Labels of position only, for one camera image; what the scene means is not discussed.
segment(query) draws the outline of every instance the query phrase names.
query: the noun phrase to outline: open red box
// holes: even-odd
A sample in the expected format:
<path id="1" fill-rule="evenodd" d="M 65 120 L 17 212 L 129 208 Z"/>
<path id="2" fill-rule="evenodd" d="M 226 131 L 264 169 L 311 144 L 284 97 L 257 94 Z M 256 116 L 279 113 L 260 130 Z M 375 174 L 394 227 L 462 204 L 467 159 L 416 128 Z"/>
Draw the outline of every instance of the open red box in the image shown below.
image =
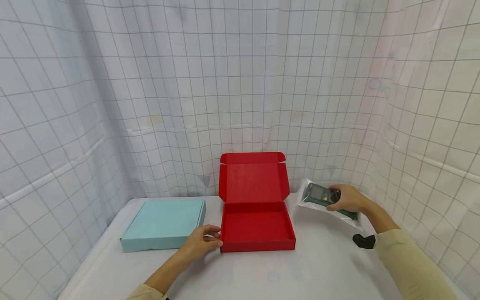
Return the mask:
<path id="1" fill-rule="evenodd" d="M 223 205 L 222 252 L 295 249 L 295 233 L 283 200 L 290 194 L 285 155 L 225 153 L 218 195 Z"/>

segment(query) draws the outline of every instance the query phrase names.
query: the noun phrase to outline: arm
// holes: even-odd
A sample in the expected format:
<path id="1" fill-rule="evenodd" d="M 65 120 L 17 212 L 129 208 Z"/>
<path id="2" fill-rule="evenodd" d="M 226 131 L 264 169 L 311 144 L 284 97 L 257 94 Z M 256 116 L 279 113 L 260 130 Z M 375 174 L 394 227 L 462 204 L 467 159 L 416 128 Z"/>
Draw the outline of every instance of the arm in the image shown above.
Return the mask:
<path id="1" fill-rule="evenodd" d="M 197 227 L 185 241 L 184 245 L 171 256 L 144 284 L 127 298 L 127 300 L 161 300 L 175 279 L 195 260 L 207 252 L 220 248 L 220 227 L 205 225 Z"/>
<path id="2" fill-rule="evenodd" d="M 402 231 L 388 213 L 352 186 L 339 184 L 340 200 L 327 209 L 363 213 L 377 232 L 375 250 L 404 300 L 457 299 L 438 267 Z"/>

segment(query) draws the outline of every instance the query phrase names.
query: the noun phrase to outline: electronic device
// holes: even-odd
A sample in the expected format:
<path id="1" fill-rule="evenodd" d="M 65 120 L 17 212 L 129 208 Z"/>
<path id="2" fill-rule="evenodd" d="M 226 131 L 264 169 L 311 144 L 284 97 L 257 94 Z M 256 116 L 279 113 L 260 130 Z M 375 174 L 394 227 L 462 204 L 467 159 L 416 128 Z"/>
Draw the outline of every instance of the electronic device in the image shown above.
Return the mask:
<path id="1" fill-rule="evenodd" d="M 315 203 L 321 206 L 329 206 L 340 200 L 341 193 L 337 190 L 331 190 L 324 188 L 321 185 L 315 183 L 309 183 L 303 193 L 303 199 L 305 202 Z M 339 213 L 351 218 L 352 220 L 358 220 L 358 214 L 349 212 L 346 210 L 338 210 Z"/>

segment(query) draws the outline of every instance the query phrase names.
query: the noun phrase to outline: white table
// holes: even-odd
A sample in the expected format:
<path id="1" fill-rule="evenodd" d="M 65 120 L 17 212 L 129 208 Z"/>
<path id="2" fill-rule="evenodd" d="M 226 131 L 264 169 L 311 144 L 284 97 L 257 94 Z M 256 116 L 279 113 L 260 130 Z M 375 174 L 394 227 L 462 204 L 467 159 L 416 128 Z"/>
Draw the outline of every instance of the white table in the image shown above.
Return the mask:
<path id="1" fill-rule="evenodd" d="M 220 225 L 222 200 L 202 198 L 204 223 Z M 178 278 L 170 299 L 401 299 L 376 253 L 352 242 L 355 228 L 295 206 L 294 198 L 291 194 L 286 202 L 297 237 L 295 250 L 210 253 Z M 60 300 L 123 300 L 175 252 L 122 252 L 119 238 L 146 200 L 133 199 L 119 211 Z"/>

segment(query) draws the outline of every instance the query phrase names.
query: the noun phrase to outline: clear plastic bag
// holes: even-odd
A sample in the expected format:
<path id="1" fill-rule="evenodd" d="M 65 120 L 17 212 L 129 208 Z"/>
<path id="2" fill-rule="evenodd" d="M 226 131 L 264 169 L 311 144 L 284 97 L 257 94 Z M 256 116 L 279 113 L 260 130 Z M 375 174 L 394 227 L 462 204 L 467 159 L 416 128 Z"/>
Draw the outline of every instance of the clear plastic bag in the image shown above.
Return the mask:
<path id="1" fill-rule="evenodd" d="M 302 179 L 300 182 L 300 187 L 297 191 L 297 205 L 334 215 L 349 225 L 363 230 L 361 225 L 361 214 L 345 210 L 331 212 L 326 209 L 329 204 L 333 204 L 338 200 L 339 193 L 335 191 L 331 191 L 328 188 L 315 184 L 307 178 Z"/>

